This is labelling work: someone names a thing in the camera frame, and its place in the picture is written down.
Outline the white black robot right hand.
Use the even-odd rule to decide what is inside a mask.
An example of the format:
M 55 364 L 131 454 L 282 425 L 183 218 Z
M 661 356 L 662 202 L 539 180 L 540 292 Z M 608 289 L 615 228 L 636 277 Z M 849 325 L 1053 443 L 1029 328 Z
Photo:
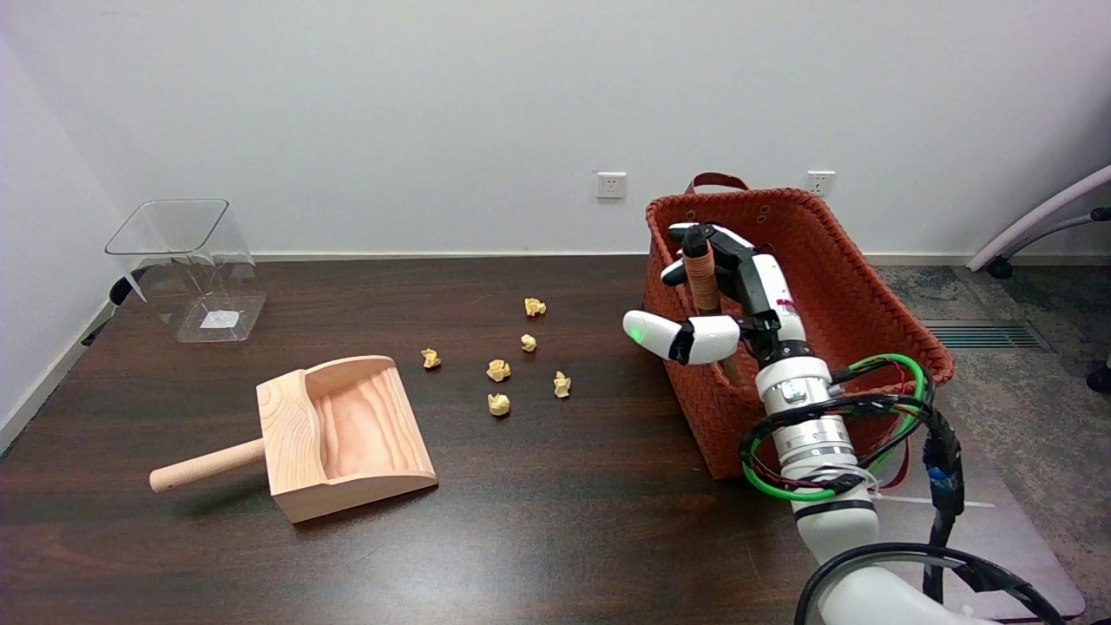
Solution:
M 679 222 L 667 226 L 679 242 L 680 258 L 661 270 L 663 285 L 693 280 L 738 302 L 741 316 L 695 315 L 682 323 L 645 310 L 627 312 L 622 327 L 637 345 L 682 365 L 707 365 L 729 359 L 739 347 L 767 367 L 781 359 L 811 357 L 805 326 L 795 309 L 778 261 L 722 225 Z

